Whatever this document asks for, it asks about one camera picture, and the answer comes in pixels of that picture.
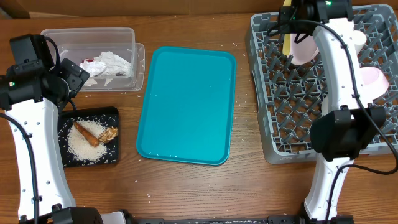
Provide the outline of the red silver snack wrapper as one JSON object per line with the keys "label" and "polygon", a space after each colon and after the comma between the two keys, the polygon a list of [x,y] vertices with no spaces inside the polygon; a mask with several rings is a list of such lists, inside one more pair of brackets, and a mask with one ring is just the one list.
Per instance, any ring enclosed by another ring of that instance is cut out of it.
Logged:
{"label": "red silver snack wrapper", "polygon": [[82,62],[92,62],[94,59],[93,58],[86,58],[84,60],[82,60]]}

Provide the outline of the yellow plastic spoon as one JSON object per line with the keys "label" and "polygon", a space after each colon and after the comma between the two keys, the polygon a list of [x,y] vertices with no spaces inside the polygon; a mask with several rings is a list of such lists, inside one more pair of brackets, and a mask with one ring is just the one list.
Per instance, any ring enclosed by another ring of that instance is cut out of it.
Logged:
{"label": "yellow plastic spoon", "polygon": [[[291,6],[292,0],[285,0],[283,6]],[[290,34],[284,35],[284,43],[282,48],[282,53],[287,57],[290,55]]]}

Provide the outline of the large white plate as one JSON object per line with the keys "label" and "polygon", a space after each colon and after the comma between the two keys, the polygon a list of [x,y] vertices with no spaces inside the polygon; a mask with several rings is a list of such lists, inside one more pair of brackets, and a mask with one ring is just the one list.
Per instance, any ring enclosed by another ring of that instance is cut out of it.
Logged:
{"label": "large white plate", "polygon": [[319,53],[319,49],[312,36],[306,37],[301,43],[294,42],[296,34],[290,34],[290,48],[287,57],[293,56],[291,63],[303,65],[313,60]]}

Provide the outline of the white napkin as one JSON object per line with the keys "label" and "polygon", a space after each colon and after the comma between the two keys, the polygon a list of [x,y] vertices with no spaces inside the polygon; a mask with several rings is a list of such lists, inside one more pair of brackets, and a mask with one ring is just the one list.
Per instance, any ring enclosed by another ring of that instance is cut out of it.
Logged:
{"label": "white napkin", "polygon": [[126,76],[130,73],[131,63],[111,51],[102,52],[100,56],[93,59],[92,62],[80,64],[80,67],[92,77]]}

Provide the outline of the white cup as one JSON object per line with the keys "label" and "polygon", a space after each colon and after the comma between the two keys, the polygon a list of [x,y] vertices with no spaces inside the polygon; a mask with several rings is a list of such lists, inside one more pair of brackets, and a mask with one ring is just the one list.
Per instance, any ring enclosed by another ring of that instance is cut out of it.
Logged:
{"label": "white cup", "polygon": [[367,41],[367,37],[360,30],[354,30],[352,33],[352,40],[353,40],[353,43],[355,46],[356,54],[358,55],[360,53],[360,51],[363,49],[363,47]]}

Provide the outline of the orange carrot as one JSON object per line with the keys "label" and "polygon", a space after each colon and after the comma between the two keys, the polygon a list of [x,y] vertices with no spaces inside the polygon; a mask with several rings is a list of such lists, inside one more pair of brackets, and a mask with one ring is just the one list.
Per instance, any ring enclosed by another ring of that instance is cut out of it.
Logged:
{"label": "orange carrot", "polygon": [[74,127],[77,129],[77,131],[88,141],[88,143],[93,146],[93,147],[98,147],[100,144],[100,141],[97,137],[95,137],[93,134],[91,134],[87,129],[85,129],[82,125],[80,125],[77,122],[73,122]]}

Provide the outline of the brown walnut cookie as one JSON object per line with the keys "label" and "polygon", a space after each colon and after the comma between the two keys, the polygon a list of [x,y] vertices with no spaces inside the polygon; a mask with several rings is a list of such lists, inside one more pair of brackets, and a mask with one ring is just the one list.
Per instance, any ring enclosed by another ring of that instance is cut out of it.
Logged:
{"label": "brown walnut cookie", "polygon": [[99,136],[98,139],[100,142],[107,144],[112,141],[119,134],[119,129],[115,127],[106,128]]}

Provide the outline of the pink bowl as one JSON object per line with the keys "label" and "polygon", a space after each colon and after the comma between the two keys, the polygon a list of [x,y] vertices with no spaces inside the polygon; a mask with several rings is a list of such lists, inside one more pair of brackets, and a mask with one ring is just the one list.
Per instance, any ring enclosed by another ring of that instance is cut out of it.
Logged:
{"label": "pink bowl", "polygon": [[360,74],[363,79],[363,94],[369,100],[381,97],[387,91],[389,82],[383,72],[376,67],[362,67]]}

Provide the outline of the pale green bowl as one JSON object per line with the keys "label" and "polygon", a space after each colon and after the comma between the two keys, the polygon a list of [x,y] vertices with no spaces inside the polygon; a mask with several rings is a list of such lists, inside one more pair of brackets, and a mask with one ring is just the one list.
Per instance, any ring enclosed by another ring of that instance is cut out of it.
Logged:
{"label": "pale green bowl", "polygon": [[326,116],[329,113],[328,106],[329,106],[328,95],[326,95],[323,98],[322,105],[321,105],[321,112],[322,112],[323,116]]}

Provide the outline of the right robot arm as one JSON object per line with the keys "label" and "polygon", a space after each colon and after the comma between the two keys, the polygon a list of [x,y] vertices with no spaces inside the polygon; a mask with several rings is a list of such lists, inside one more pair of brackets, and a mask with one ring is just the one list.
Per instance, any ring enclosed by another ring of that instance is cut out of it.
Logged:
{"label": "right robot arm", "polygon": [[354,29],[350,1],[285,1],[277,31],[289,37],[284,54],[297,58],[297,65],[311,60],[309,47],[316,47],[328,88],[323,115],[310,128],[317,164],[300,221],[353,223],[353,217],[338,216],[338,198],[354,160],[386,121],[386,112],[373,101],[388,86],[372,90],[375,84],[364,81],[365,69],[358,62],[364,34]]}

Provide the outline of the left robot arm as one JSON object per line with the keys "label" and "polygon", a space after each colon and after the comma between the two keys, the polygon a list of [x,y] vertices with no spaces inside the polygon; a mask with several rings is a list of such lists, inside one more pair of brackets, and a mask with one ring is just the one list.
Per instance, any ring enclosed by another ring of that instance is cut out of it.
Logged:
{"label": "left robot arm", "polygon": [[126,210],[100,214],[75,203],[63,169],[58,116],[90,75],[52,55],[52,42],[43,35],[12,38],[15,65],[1,76],[1,117],[9,122],[19,170],[19,223],[134,223]]}

